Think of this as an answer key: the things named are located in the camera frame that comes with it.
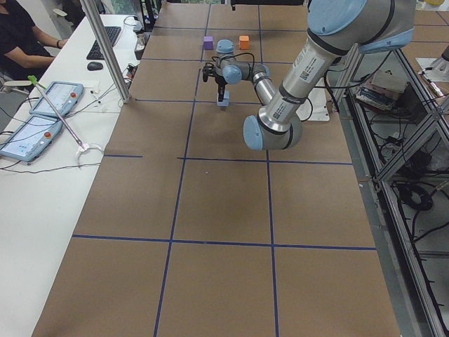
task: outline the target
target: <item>orange cube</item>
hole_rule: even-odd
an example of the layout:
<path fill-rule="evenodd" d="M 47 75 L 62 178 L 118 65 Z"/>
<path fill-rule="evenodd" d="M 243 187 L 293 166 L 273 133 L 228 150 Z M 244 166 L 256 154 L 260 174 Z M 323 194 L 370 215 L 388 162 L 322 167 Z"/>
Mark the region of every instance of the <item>orange cube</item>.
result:
<path fill-rule="evenodd" d="M 239 46 L 241 50 L 247 50 L 250 48 L 250 37 L 248 35 L 241 35 L 239 37 Z"/>

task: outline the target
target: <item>robotic arm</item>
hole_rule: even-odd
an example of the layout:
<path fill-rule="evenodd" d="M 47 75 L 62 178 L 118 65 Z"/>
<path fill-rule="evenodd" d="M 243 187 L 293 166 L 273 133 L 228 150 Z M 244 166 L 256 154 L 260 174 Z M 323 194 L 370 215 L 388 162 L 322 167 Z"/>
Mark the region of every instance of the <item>robotic arm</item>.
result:
<path fill-rule="evenodd" d="M 203 69 L 203 80 L 215 77 L 222 100 L 226 84 L 251 81 L 262 103 L 257 116 L 243 126 L 252 150 L 283 150 L 302 135 L 296 110 L 318 80 L 354 44 L 361 53 L 379 53 L 405 46 L 412 40 L 415 0 L 313 0 L 309 7 L 307 41 L 292 68 L 276 89 L 262 65 L 238 62 L 230 41 L 217 47 L 215 64 Z"/>

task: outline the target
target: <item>person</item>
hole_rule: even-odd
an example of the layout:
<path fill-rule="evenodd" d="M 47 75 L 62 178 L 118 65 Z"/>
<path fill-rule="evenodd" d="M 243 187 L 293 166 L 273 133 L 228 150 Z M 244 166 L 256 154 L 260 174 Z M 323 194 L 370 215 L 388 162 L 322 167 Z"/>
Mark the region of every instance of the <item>person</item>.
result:
<path fill-rule="evenodd" d="M 39 79 L 55 59 L 44 46 L 66 42 L 40 30 L 17 0 L 0 0 L 0 67 L 14 80 Z"/>

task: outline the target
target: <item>blue tablet device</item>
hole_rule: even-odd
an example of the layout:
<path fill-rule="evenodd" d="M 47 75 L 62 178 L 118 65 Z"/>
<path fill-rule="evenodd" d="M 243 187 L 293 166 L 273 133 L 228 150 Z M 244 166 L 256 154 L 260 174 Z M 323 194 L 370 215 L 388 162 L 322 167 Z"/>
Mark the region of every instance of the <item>blue tablet device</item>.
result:
<path fill-rule="evenodd" d="M 83 95 L 83 92 L 84 86 L 82 84 L 60 81 L 51 82 L 50 86 L 45 90 L 45 94 L 50 98 L 62 116 L 72 111 L 75 104 L 78 103 L 78 99 Z M 29 113 L 57 118 L 55 112 L 43 97 L 39 98 Z"/>
<path fill-rule="evenodd" d="M 22 161 L 35 160 L 61 131 L 62 122 L 32 115 L 8 140 L 0 145 L 0 155 Z"/>

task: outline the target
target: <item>black shirt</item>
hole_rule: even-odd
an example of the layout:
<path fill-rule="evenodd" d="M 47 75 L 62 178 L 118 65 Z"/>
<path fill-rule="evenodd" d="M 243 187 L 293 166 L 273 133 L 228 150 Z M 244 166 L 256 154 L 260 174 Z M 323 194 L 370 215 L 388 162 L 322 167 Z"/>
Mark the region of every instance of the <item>black shirt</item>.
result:
<path fill-rule="evenodd" d="M 51 56 L 34 37 L 35 24 L 28 12 L 16 0 L 6 0 L 3 6 L 9 14 L 0 13 L 0 66 L 16 80 L 28 75 L 40 78 L 46 68 L 25 69 L 4 55 L 19 47 L 27 55 Z"/>

